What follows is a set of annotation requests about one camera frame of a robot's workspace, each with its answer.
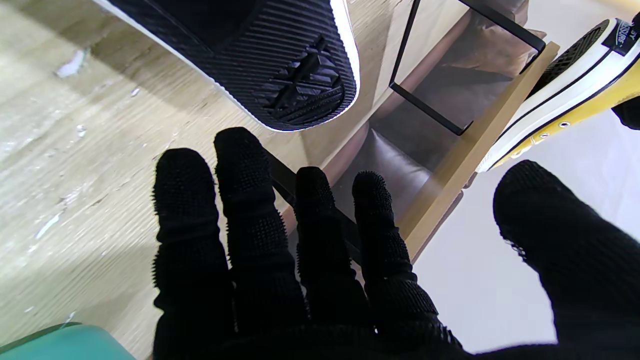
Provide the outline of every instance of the wooden floor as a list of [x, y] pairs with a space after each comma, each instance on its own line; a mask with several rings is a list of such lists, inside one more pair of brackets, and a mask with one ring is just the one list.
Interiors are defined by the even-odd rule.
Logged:
[[[423, 3], [426, 35], [412, 40], [400, 80], [466, 10]], [[159, 316], [155, 160], [190, 147], [214, 166], [213, 136], [244, 126], [293, 169], [325, 164], [388, 94], [410, 6], [349, 0], [358, 102], [329, 124], [276, 133], [90, 0], [0, 0], [0, 345], [74, 321], [148, 356]]]

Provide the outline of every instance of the white sole edge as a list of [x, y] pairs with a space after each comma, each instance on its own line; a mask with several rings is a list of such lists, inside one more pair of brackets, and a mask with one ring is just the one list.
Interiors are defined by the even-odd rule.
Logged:
[[[210, 79], [211, 82], [213, 82], [216, 85], [216, 88], [218, 90], [221, 90], [223, 92], [223, 94], [225, 94], [231, 101], [233, 101], [233, 103], [236, 106], [240, 107], [247, 115], [249, 115], [249, 117], [251, 117], [251, 119], [253, 119], [254, 121], [258, 122], [260, 125], [266, 127], [267, 129], [269, 129], [271, 131], [276, 131], [276, 132], [279, 132], [279, 133], [292, 133], [292, 132], [296, 132], [296, 131], [306, 130], [306, 129], [299, 129], [299, 130], [294, 130], [294, 131], [284, 131], [284, 130], [273, 129], [272, 127], [268, 127], [267, 125], [263, 124], [261, 121], [256, 119], [256, 117], [253, 116], [253, 114], [251, 114], [244, 106], [242, 106], [242, 104], [240, 104], [240, 102], [238, 102], [227, 91], [227, 89], [224, 88], [224, 86], [222, 86], [219, 83], [217, 83], [214, 78], [212, 78], [209, 75], [205, 74], [204, 71], [200, 70], [196, 65], [194, 65], [191, 61], [189, 61], [183, 55], [178, 53], [174, 48], [170, 47], [167, 43], [163, 42], [160, 38], [158, 38], [157, 36], [152, 34], [149, 30], [145, 29], [142, 25], [138, 24], [134, 19], [129, 17], [125, 12], [123, 12], [122, 10], [120, 10], [119, 8], [117, 8], [116, 6], [114, 6], [113, 4], [111, 4], [107, 0], [93, 0], [93, 2], [97, 3], [103, 9], [107, 10], [108, 12], [112, 13], [113, 15], [116, 15], [118, 18], [120, 18], [124, 22], [126, 22], [129, 25], [133, 26], [135, 29], [137, 29], [138, 31], [142, 32], [143, 34], [145, 34], [146, 36], [151, 38], [153, 41], [155, 41], [158, 44], [162, 45], [162, 47], [164, 47], [165, 49], [169, 50], [169, 52], [171, 52], [172, 54], [176, 55], [180, 60], [182, 60], [185, 63], [189, 64], [189, 66], [194, 68], [201, 75], [203, 75], [204, 77]], [[330, 3], [331, 3], [331, 8], [333, 10], [333, 18], [335, 19], [335, 24], [338, 27], [338, 34], [340, 35], [340, 39], [342, 40], [342, 44], [344, 45], [344, 48], [345, 48], [345, 50], [347, 52], [347, 57], [349, 58], [349, 62], [351, 63], [351, 70], [353, 71], [353, 79], [355, 80], [355, 83], [356, 83], [356, 94], [353, 97], [353, 100], [351, 101], [351, 104], [349, 104], [338, 115], [336, 115], [333, 118], [327, 120], [326, 122], [323, 122], [322, 124], [325, 124], [325, 123], [327, 123], [329, 121], [332, 121], [332, 120], [336, 119], [337, 117], [342, 115], [345, 111], [349, 110], [350, 107], [352, 107], [353, 104], [358, 99], [358, 94], [360, 93], [360, 60], [359, 60], [359, 57], [358, 57], [358, 48], [356, 47], [356, 43], [355, 43], [355, 39], [354, 39], [354, 36], [353, 36], [353, 32], [351, 30], [351, 21], [349, 19], [349, 13], [348, 13], [348, 10], [347, 10], [347, 3], [346, 3], [346, 0], [330, 0]]]

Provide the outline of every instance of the glove finger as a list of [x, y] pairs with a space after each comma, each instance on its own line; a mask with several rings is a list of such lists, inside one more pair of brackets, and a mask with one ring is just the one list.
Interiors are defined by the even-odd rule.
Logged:
[[382, 177], [359, 173], [353, 183], [355, 217], [362, 241], [365, 291], [378, 333], [400, 347], [459, 347], [438, 320], [429, 295], [418, 285], [409, 253], [394, 223], [391, 195]]
[[501, 235], [540, 275], [560, 344], [619, 346], [640, 322], [640, 245], [533, 161], [509, 169], [496, 188]]
[[228, 249], [236, 284], [238, 331], [269, 331], [307, 320], [284, 223], [274, 206], [269, 161], [247, 129], [220, 131], [214, 141], [216, 175], [227, 217]]
[[331, 188], [319, 168], [298, 170], [295, 212], [298, 269], [307, 289], [311, 320], [369, 326], [367, 298], [355, 279]]
[[154, 303], [164, 311], [154, 359], [169, 359], [233, 334], [232, 285], [206, 161], [191, 149], [167, 150], [156, 165], [153, 197], [160, 225]]

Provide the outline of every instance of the shoe label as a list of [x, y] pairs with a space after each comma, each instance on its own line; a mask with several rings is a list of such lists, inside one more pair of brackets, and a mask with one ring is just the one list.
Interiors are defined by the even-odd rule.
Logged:
[[633, 45], [637, 42], [638, 32], [633, 29], [632, 25], [626, 21], [616, 19], [618, 24], [616, 28], [604, 39], [602, 45], [624, 56]]

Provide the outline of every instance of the wooden slat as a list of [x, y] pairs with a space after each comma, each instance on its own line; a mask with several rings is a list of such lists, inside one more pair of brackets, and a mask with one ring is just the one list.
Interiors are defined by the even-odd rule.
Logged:
[[471, 124], [405, 211], [399, 227], [413, 260], [558, 50], [557, 44], [549, 43], [538, 59]]

